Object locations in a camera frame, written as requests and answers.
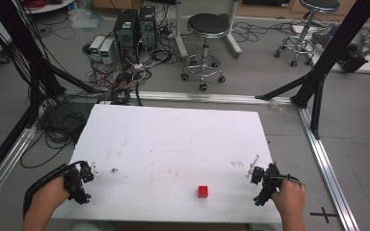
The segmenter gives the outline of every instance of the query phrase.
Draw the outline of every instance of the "tripod leg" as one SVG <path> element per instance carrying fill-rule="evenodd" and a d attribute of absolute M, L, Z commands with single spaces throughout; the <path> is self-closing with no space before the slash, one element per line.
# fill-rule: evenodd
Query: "tripod leg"
<path fill-rule="evenodd" d="M 298 87 L 300 85 L 302 85 L 303 83 L 305 83 L 305 81 L 307 81 L 307 76 L 308 74 L 306 74 L 305 76 L 287 84 L 287 85 L 284 85 L 283 87 L 279 88 L 279 89 L 276 89 L 276 90 L 273 90 L 272 92 L 269 92 L 267 94 L 263 94 L 263 95 L 258 95 L 256 96 L 255 98 L 256 99 L 263 99 L 263 100 L 270 100 L 280 94 L 283 94 L 295 87 Z"/>
<path fill-rule="evenodd" d="M 311 124 L 310 129 L 314 134 L 315 139 L 320 140 L 320 135 L 318 133 L 318 123 L 320 122 L 320 112 L 321 112 L 321 101 L 323 98 L 323 88 L 324 82 L 320 83 L 314 93 L 313 109 L 311 114 Z"/>

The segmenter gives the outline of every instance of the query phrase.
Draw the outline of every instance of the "white tabletop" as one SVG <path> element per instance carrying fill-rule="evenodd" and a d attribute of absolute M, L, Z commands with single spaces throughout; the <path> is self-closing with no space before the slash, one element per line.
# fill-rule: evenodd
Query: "white tabletop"
<path fill-rule="evenodd" d="M 95 105 L 70 161 L 95 162 L 91 202 L 67 201 L 53 218 L 280 223 L 271 200 L 253 204 L 256 155 L 272 162 L 255 112 Z"/>

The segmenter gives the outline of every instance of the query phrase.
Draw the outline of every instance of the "hand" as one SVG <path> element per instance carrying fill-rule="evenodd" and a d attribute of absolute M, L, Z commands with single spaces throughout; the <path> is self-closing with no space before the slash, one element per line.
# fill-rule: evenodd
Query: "hand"
<path fill-rule="evenodd" d="M 280 191 L 273 193 L 272 199 L 280 213 L 283 231 L 305 230 L 305 185 L 283 180 Z"/>
<path fill-rule="evenodd" d="M 23 220 L 22 231 L 43 231 L 53 212 L 69 197 L 64 188 L 64 178 L 57 177 L 39 189 Z"/>

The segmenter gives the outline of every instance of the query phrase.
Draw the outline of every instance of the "red cube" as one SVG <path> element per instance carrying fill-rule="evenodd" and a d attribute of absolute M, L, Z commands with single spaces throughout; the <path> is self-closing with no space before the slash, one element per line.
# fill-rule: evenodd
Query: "red cube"
<path fill-rule="evenodd" d="M 199 198 L 208 197 L 208 187 L 207 186 L 199 186 L 198 187 L 198 197 Z"/>

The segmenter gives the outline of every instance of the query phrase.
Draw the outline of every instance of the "stool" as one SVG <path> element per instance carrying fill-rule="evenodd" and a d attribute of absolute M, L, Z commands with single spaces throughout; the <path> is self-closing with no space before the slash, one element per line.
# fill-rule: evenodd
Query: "stool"
<path fill-rule="evenodd" d="M 227 35 L 230 28 L 227 19 L 212 13 L 200 13 L 190 17 L 187 24 L 188 30 L 193 36 L 205 38 L 205 41 L 202 53 L 192 55 L 186 60 L 181 74 L 182 80 L 189 80 L 188 73 L 199 76 L 200 90 L 207 90 L 208 88 L 204 83 L 205 77 L 219 75 L 219 82 L 223 83 L 226 78 L 222 74 L 221 63 L 216 57 L 208 54 L 208 39 L 221 38 Z"/>
<path fill-rule="evenodd" d="M 302 32 L 297 36 L 290 36 L 283 40 L 283 44 L 275 52 L 275 57 L 280 56 L 280 49 L 285 50 L 285 48 L 293 51 L 295 53 L 294 60 L 291 62 L 291 66 L 296 66 L 298 62 L 296 61 L 299 55 L 307 55 L 307 61 L 305 64 L 312 63 L 312 57 L 314 56 L 314 44 L 307 40 L 305 36 L 307 35 L 308 29 L 312 23 L 314 15 L 316 13 L 333 13 L 339 8 L 339 2 L 337 0 L 300 0 L 303 7 L 310 10 L 308 21 L 305 23 Z"/>

